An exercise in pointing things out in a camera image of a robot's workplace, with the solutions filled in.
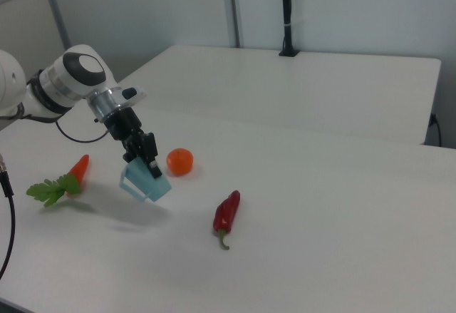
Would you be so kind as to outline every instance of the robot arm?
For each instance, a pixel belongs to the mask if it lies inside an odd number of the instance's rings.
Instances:
[[[155,160],[152,133],[141,130],[132,109],[145,93],[138,87],[122,89],[103,59],[87,45],[74,46],[25,84],[19,63],[0,51],[0,109],[11,119],[56,122],[81,99],[125,149],[124,160],[140,158],[154,180],[165,177]]]

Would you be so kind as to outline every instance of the light blue mug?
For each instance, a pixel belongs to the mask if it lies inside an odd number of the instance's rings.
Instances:
[[[127,178],[136,189],[125,183],[125,178]],[[137,157],[123,168],[123,172],[120,175],[119,186],[139,201],[144,201],[147,198],[150,198],[152,201],[157,201],[171,189],[171,184],[165,174],[162,172],[160,177],[154,179],[140,157]]]

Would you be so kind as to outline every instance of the white tabletop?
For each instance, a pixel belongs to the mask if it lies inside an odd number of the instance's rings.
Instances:
[[[421,144],[440,61],[173,46],[122,81],[143,107]]]
[[[162,167],[173,148],[195,156],[155,204],[118,187],[123,148],[110,137],[79,145],[27,121],[0,132],[17,213],[4,299],[46,313],[456,310],[453,150],[135,110]],[[62,126],[81,138],[103,130],[86,108]],[[25,196],[84,153],[77,200],[44,209]],[[212,220],[235,189],[224,251]]]

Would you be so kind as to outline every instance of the red chili pepper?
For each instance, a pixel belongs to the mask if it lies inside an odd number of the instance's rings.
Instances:
[[[236,215],[241,193],[235,190],[225,199],[215,211],[214,230],[219,233],[220,245],[224,250],[229,250],[229,246],[223,243],[223,237],[231,231],[234,216]]]
[[[78,181],[78,184],[81,186],[81,183],[83,182],[83,177],[84,174],[86,173],[85,171],[87,170],[88,166],[88,160],[89,157],[88,155],[84,155],[68,172],[68,174],[73,174]]]

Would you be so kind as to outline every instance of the black cable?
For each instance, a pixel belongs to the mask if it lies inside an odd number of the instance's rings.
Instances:
[[[14,234],[16,233],[16,213],[14,212],[14,201],[13,197],[8,195],[9,201],[9,209],[11,211],[11,234],[9,235],[9,244],[8,250],[6,251],[5,260],[3,261],[3,266],[0,270],[0,279],[3,277],[5,273],[6,266],[8,265],[9,258],[11,256],[11,252],[13,251],[13,244],[14,244]]]
[[[437,125],[437,132],[439,133],[439,147],[442,146],[442,133],[440,132],[440,124],[439,121],[437,120],[437,116],[434,117],[435,124]]]
[[[0,270],[0,279],[3,277],[5,273],[6,266],[8,265],[9,258],[11,257],[11,252],[13,251],[13,244],[14,244],[14,235],[16,233],[16,213],[14,211],[14,201],[13,201],[13,190],[11,189],[11,184],[9,183],[9,176],[6,171],[5,164],[3,162],[3,158],[0,155],[0,183],[5,193],[5,197],[8,198],[9,201],[9,210],[11,212],[11,234],[9,235],[9,244],[8,250],[6,251],[5,260],[3,261],[3,265],[1,266]]]
[[[67,137],[67,139],[72,140],[73,142],[77,142],[77,143],[93,143],[93,142],[96,142],[97,140],[100,140],[101,138],[105,137],[108,134],[108,132],[106,131],[104,134],[102,134],[102,136],[96,138],[95,140],[76,140],[75,138],[68,136],[65,133],[65,131],[62,130],[62,128],[60,127],[58,122],[56,122],[56,125],[57,125],[57,129],[62,133],[62,135]]]

